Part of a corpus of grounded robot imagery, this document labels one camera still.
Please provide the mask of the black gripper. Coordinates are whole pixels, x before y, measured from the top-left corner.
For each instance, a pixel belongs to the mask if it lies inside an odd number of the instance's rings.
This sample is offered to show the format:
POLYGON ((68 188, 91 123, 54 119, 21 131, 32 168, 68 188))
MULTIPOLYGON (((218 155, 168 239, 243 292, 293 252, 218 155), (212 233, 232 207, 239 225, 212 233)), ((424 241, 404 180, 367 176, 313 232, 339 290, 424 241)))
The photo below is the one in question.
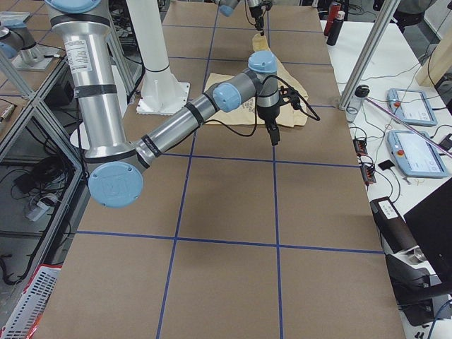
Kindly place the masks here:
POLYGON ((261 36, 265 35, 264 21, 261 20, 264 11, 269 11, 272 7, 271 0, 246 0, 246 4, 249 7, 251 17, 256 22, 256 29, 260 32, 261 36))
POLYGON ((280 132, 277 122, 287 127, 295 126, 294 110, 300 108, 299 93, 291 87, 280 86, 271 94, 260 94, 256 101, 257 113, 260 119, 265 121, 267 132, 272 145, 280 142, 280 132), (280 108, 291 104, 287 111, 280 115, 280 108))

